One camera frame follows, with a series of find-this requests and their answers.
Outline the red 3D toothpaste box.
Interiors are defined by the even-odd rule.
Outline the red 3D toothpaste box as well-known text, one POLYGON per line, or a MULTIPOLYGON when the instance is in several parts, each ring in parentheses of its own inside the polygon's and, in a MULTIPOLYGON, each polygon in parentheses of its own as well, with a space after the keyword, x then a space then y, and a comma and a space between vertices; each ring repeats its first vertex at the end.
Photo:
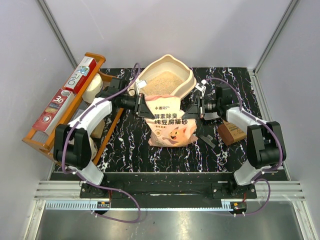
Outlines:
POLYGON ((42 114, 32 125, 32 128, 46 133, 48 136, 54 131, 59 120, 75 98, 75 94, 69 90, 60 88, 42 114))

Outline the pink cat litter bag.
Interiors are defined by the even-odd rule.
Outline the pink cat litter bag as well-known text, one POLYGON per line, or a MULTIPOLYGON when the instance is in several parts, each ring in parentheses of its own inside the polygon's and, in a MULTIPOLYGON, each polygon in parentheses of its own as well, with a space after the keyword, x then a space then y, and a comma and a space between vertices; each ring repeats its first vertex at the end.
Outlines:
POLYGON ((151 95, 145 98, 154 119, 146 118, 151 130, 148 144, 153 147, 184 147, 198 140, 195 119, 182 119, 181 99, 173 95, 151 95))

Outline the orange wooden shelf rack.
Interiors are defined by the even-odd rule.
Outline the orange wooden shelf rack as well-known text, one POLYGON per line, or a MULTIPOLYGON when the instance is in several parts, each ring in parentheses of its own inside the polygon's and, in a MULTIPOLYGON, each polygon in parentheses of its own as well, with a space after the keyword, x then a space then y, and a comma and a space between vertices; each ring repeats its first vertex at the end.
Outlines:
POLYGON ((22 141, 58 164, 53 156, 55 128, 79 116, 80 109, 86 109, 96 94, 111 83, 113 76, 100 71, 105 61, 103 55, 85 53, 80 64, 57 90, 22 141))

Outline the cream plastic litter box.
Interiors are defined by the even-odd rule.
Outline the cream plastic litter box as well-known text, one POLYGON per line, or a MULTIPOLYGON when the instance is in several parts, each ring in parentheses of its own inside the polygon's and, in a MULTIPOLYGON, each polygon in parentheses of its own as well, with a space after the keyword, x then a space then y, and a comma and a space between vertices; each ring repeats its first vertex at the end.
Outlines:
MULTIPOLYGON (((166 54, 149 64, 137 79, 147 82, 147 86, 140 92, 146 98, 174 96, 182 100, 197 84, 193 71, 170 54, 166 54)), ((136 94, 134 85, 135 82, 127 90, 130 96, 136 94)))

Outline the grey metal scoop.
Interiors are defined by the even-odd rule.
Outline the grey metal scoop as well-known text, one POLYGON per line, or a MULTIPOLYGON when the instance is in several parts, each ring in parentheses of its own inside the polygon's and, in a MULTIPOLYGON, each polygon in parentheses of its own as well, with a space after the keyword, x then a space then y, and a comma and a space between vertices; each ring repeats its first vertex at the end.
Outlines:
POLYGON ((207 112, 204 114, 204 120, 210 121, 210 120, 217 120, 220 119, 221 117, 218 115, 217 112, 207 112))

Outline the white plastic bottle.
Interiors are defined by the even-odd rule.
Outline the white plastic bottle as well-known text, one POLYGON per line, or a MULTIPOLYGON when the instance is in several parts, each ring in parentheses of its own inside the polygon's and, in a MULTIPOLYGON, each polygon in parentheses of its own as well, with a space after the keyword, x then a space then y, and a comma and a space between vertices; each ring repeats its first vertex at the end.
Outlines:
POLYGON ((93 100, 96 98, 96 95, 101 91, 103 87, 103 81, 99 73, 97 73, 90 84, 88 85, 87 89, 84 91, 82 95, 82 99, 91 104, 93 100))

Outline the grey bag clip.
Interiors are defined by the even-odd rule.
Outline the grey bag clip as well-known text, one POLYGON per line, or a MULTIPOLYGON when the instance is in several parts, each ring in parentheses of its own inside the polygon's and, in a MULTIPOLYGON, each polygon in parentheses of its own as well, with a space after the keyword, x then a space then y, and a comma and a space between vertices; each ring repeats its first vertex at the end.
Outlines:
POLYGON ((216 145, 213 143, 214 138, 211 135, 207 135, 204 136, 202 134, 200 134, 198 136, 198 138, 200 138, 201 140, 203 140, 208 146, 210 146, 212 149, 214 149, 216 147, 216 145))

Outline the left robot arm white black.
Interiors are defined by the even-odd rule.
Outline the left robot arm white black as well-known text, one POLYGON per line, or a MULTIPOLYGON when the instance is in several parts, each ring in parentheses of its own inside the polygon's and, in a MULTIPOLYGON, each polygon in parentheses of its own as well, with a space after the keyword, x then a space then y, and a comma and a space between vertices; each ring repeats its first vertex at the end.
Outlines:
POLYGON ((127 93, 134 81, 112 78, 109 86, 95 95, 90 106, 68 124, 59 124, 55 128, 53 158, 61 164, 68 174, 78 174, 91 183, 91 192, 98 198, 108 193, 108 185, 103 182, 104 174, 92 161, 93 149, 90 135, 98 124, 116 108, 130 110, 141 118, 154 119, 147 106, 144 94, 127 93))

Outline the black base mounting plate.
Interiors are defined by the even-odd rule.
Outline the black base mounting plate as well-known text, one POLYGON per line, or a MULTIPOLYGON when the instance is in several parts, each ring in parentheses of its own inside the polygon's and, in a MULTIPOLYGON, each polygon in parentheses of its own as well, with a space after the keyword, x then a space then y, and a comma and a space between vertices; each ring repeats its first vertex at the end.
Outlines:
POLYGON ((108 172, 104 187, 117 188, 132 196, 202 196, 212 199, 256 199, 254 185, 237 186, 232 173, 219 172, 108 172))

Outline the red white RiO toothpaste box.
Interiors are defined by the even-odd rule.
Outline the red white RiO toothpaste box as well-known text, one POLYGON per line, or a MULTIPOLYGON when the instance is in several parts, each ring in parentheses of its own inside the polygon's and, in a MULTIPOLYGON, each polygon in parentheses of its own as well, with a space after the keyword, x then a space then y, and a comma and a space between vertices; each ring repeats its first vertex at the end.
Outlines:
POLYGON ((84 56, 66 81, 63 86, 64 89, 71 91, 74 94, 78 94, 96 65, 97 62, 93 57, 84 56))

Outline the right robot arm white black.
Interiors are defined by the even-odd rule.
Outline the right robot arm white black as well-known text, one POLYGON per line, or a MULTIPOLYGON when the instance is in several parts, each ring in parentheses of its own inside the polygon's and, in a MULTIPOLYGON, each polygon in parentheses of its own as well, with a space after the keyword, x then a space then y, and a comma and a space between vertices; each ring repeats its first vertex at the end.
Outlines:
POLYGON ((239 198, 245 186, 254 183, 266 172, 277 170, 286 159, 282 129, 277 121, 265 121, 242 108, 242 100, 233 100, 236 90, 228 83, 216 86, 215 99, 206 100, 198 96, 194 104, 184 113, 183 120, 204 118, 216 113, 224 121, 234 124, 246 134, 246 162, 233 173, 233 182, 227 186, 228 194, 239 198))

